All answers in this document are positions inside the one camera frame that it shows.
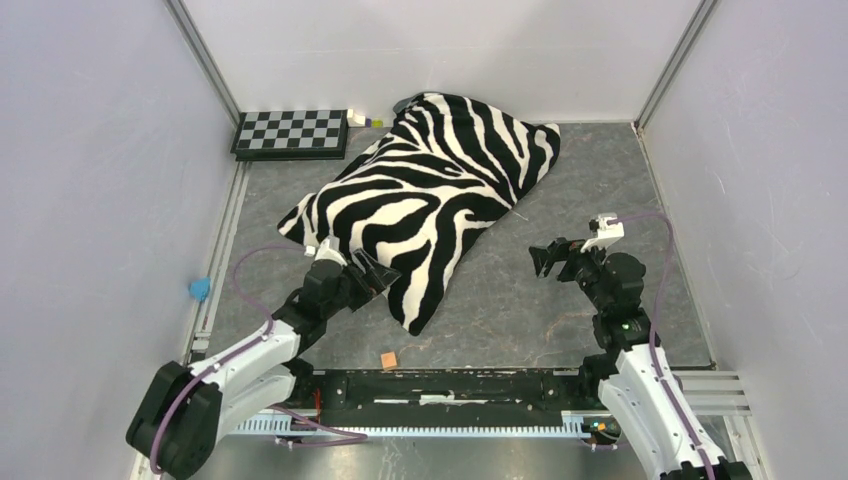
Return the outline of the zebra and grey pillowcase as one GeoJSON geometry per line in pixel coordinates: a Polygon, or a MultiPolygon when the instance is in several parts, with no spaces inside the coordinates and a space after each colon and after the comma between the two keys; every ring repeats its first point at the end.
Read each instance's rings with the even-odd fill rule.
{"type": "Polygon", "coordinates": [[[390,130],[278,222],[284,238],[335,237],[398,273],[392,318],[419,335],[459,264],[555,166],[555,123],[530,123],[470,97],[426,91],[399,104],[390,130]]]}

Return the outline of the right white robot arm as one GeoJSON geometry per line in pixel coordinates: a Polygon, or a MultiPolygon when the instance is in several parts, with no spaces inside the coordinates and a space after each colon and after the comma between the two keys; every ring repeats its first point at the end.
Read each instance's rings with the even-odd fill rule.
{"type": "Polygon", "coordinates": [[[750,479],[712,440],[671,372],[642,306],[646,267],[627,253],[609,254],[586,240],[558,238],[528,252],[537,276],[555,265],[559,282],[575,283],[596,313],[601,353],[579,368],[577,392],[591,408],[606,407],[622,427],[650,479],[750,479]]]}

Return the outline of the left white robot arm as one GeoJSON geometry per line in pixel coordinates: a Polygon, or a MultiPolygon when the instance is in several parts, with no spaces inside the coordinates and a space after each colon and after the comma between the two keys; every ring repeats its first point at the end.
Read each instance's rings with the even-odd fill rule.
{"type": "Polygon", "coordinates": [[[401,277],[363,250],[345,256],[321,245],[306,253],[312,262],[301,286],[257,330],[214,356],[156,371],[125,434],[153,474],[187,479],[225,435],[261,410],[306,405],[314,381],[293,369],[300,355],[330,318],[360,309],[401,277]]]}

